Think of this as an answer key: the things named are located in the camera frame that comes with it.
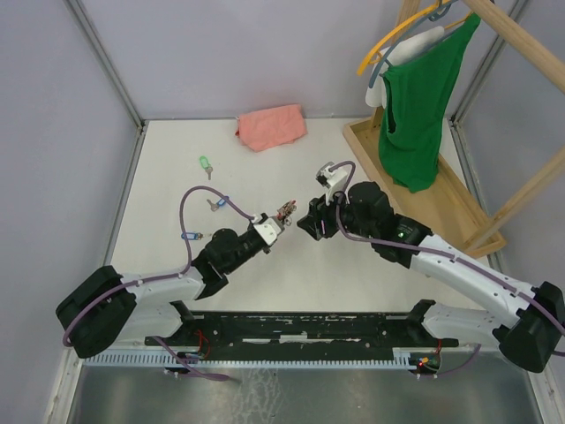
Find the right aluminium frame post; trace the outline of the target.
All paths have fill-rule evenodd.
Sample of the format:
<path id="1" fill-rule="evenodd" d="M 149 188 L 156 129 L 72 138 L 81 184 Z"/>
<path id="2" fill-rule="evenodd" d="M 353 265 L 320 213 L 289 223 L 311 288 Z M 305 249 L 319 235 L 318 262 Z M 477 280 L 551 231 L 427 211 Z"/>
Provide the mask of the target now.
<path id="1" fill-rule="evenodd" d="M 530 1 L 492 1 L 492 4 L 502 9 L 507 16 L 519 23 L 526 11 L 529 9 Z M 483 26 L 486 31 L 492 33 L 487 40 L 488 44 L 482 49 L 483 55 L 473 70 L 468 82 L 464 84 L 464 91 L 460 95 L 460 99 L 456 103 L 453 112 L 449 115 L 448 122 L 451 126 L 462 125 L 464 119 L 469 114 L 472 104 L 478 97 L 480 90 L 485 85 L 487 77 L 490 75 L 496 65 L 501 53 L 505 49 L 507 42 L 504 41 L 498 33 L 486 24 L 482 19 Z"/>

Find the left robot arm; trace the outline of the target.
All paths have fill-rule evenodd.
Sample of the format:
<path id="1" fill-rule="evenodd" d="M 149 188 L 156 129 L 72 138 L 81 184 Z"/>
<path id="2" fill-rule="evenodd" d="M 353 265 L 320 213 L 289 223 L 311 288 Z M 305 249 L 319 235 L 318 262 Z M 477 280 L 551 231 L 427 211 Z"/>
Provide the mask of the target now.
<path id="1" fill-rule="evenodd" d="M 287 222 L 280 214 L 261 215 L 242 234 L 220 229 L 186 271 L 151 276 L 122 275 L 111 265 L 98 268 L 56 308 L 64 346 L 87 359 L 116 342 L 144 337 L 187 344 L 195 323 L 178 304 L 215 295 L 229 274 L 270 250 Z"/>

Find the key with green tag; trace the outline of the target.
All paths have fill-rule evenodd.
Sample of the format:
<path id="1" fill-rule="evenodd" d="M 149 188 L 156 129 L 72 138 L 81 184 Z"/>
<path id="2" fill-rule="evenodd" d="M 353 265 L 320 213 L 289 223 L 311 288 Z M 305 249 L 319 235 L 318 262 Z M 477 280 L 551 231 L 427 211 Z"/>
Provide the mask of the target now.
<path id="1" fill-rule="evenodd" d="M 201 168 L 207 173 L 207 179 L 210 180 L 212 178 L 212 173 L 214 171 L 212 164 L 209 162 L 207 157 L 204 156 L 204 155 L 202 155 L 199 158 L 199 163 L 200 163 Z"/>

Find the aluminium corner frame post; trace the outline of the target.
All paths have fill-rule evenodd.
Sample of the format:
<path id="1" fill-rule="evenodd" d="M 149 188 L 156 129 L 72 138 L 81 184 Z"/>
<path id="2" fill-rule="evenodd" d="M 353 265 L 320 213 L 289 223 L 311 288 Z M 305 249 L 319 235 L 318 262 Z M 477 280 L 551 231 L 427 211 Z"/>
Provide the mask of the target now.
<path id="1" fill-rule="evenodd" d="M 79 27 L 80 32 L 85 37 L 87 44 L 94 53 L 96 61 L 115 91 L 118 100 L 124 106 L 130 120 L 138 128 L 142 128 L 145 124 L 145 119 L 140 115 L 110 54 L 105 49 L 102 38 L 94 25 L 94 21 L 89 16 L 86 6 L 80 0 L 63 0 L 63 3 Z"/>

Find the yellow hanger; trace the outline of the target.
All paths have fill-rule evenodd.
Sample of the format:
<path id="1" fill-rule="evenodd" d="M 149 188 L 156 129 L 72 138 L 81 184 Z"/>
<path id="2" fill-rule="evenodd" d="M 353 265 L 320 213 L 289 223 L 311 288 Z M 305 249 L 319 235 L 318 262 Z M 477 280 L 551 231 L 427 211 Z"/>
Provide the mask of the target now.
<path id="1" fill-rule="evenodd" d="M 368 51 L 358 66 L 357 75 L 360 76 L 369 64 L 377 62 L 377 59 L 381 56 L 382 48 L 397 41 L 420 19 L 427 19 L 431 15 L 446 11 L 449 4 L 450 1 L 434 1 L 421 11 L 416 11 L 416 6 L 419 5 L 418 1 L 403 1 L 395 27 Z"/>

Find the key with dark blue tag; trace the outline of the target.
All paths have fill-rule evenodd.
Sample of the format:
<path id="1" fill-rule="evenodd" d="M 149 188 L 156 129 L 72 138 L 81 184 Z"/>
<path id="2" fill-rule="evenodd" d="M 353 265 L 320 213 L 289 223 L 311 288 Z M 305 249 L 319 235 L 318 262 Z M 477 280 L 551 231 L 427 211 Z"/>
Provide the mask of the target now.
<path id="1" fill-rule="evenodd" d="M 197 232 L 197 231 L 184 231 L 184 232 L 181 233 L 180 237 L 183 240 L 196 241 L 196 240 L 211 238 L 212 233 L 202 233 L 202 232 Z"/>

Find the blue grey hanger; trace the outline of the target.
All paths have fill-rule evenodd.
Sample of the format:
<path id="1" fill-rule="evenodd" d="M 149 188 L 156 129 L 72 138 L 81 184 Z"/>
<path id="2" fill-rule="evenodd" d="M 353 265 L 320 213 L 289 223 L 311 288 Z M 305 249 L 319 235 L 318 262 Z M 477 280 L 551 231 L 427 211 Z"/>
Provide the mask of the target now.
<path id="1" fill-rule="evenodd" d="M 447 38 L 450 35 L 452 35 L 460 26 L 462 26 L 464 23 L 466 23 L 474 15 L 474 12 L 469 11 L 463 18 L 461 18 L 457 21 L 454 21 L 454 22 L 447 24 L 447 25 L 444 25 L 444 26 L 438 25 L 438 22 L 450 12 L 451 7 L 454 3 L 455 3 L 455 1 L 450 1 L 450 4 L 448 5 L 448 9 L 444 12 L 431 15 L 427 19 L 420 19 L 419 21 L 416 22 L 415 26 L 413 26 L 411 29 L 409 29 L 407 31 L 407 33 L 402 35 L 397 41 L 392 42 L 389 45 L 386 45 L 384 48 L 382 48 L 381 51 L 380 51 L 381 56 L 377 59 L 377 62 L 375 64 L 378 64 L 381 60 L 385 60 L 387 58 L 387 56 L 392 53 L 393 48 L 396 47 L 399 42 L 402 42 L 402 41 L 404 41 L 408 38 L 411 38 L 413 35 L 420 34 L 420 33 L 425 32 L 425 31 L 427 31 L 431 28 L 434 28 L 434 27 L 444 27 L 445 34 L 443 35 L 443 37 L 441 39 L 439 39 L 437 42 L 435 42 L 430 48 L 426 49 L 423 53 L 419 54 L 417 57 L 413 58 L 412 60 L 424 55 L 428 50 L 432 49 L 433 47 L 438 45 L 440 42 L 446 41 Z"/>

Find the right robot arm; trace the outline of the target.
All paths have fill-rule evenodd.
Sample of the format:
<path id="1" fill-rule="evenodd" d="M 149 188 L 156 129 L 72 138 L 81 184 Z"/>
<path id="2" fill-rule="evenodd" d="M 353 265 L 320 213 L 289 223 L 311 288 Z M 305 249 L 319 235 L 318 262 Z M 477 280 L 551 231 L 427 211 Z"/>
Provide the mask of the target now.
<path id="1" fill-rule="evenodd" d="M 542 372 L 558 353 L 564 336 L 559 287 L 549 282 L 534 286 L 488 268 L 422 223 L 396 213 L 374 182 L 311 199 L 298 228 L 316 240 L 341 233 L 368 243 L 382 259 L 433 277 L 480 306 L 471 310 L 421 301 L 415 307 L 420 315 L 404 325 L 415 345 L 449 338 L 491 346 L 532 373 Z"/>

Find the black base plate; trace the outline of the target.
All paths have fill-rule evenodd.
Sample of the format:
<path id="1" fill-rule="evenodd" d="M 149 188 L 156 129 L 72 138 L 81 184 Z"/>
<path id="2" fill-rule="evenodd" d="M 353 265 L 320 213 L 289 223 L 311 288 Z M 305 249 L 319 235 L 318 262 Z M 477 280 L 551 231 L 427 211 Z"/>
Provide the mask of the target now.
<path id="1" fill-rule="evenodd" d="M 411 313 L 195 311 L 164 342 L 207 360 L 390 360 L 395 348 L 455 348 Z"/>

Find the green shirt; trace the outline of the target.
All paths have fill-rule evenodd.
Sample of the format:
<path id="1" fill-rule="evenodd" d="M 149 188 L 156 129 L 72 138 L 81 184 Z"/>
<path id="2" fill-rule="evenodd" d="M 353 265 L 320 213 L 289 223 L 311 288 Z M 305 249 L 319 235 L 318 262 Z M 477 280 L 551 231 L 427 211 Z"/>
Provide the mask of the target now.
<path id="1" fill-rule="evenodd" d="M 380 163 L 395 184 L 412 193 L 429 188 L 438 174 L 442 119 L 480 22 L 472 13 L 451 34 L 383 74 L 387 105 L 380 127 Z"/>

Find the folded pink cloth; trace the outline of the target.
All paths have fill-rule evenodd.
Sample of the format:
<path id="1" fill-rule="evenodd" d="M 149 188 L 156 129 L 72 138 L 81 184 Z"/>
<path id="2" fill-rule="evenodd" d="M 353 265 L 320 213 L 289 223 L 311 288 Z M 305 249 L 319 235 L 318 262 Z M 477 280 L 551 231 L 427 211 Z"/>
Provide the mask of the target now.
<path id="1" fill-rule="evenodd" d="M 300 104 L 256 110 L 237 118 L 235 136 L 253 152 L 291 144 L 307 135 Z"/>

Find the metal key organizer red handle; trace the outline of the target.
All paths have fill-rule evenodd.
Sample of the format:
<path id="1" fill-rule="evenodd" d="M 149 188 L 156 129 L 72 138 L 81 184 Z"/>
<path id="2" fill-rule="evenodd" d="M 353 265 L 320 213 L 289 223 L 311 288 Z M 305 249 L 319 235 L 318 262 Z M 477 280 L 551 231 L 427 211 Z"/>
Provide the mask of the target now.
<path id="1" fill-rule="evenodd" d="M 295 200 L 285 202 L 277 209 L 276 219 L 285 226 L 291 225 L 291 215 L 296 211 L 297 205 Z"/>

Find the white garment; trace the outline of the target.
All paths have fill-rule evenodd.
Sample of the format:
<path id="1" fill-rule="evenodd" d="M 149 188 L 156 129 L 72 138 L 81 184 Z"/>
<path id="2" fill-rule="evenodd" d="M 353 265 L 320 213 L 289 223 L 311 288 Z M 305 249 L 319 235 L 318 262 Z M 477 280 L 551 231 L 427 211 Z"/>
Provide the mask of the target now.
<path id="1" fill-rule="evenodd" d="M 444 27 L 436 26 L 399 42 L 385 60 L 381 60 L 378 64 L 373 66 L 369 84 L 365 92 L 365 104 L 372 108 L 385 108 L 387 105 L 387 94 L 381 76 L 382 73 L 388 69 L 390 64 L 393 66 L 405 64 L 417 57 L 441 39 L 444 34 Z"/>

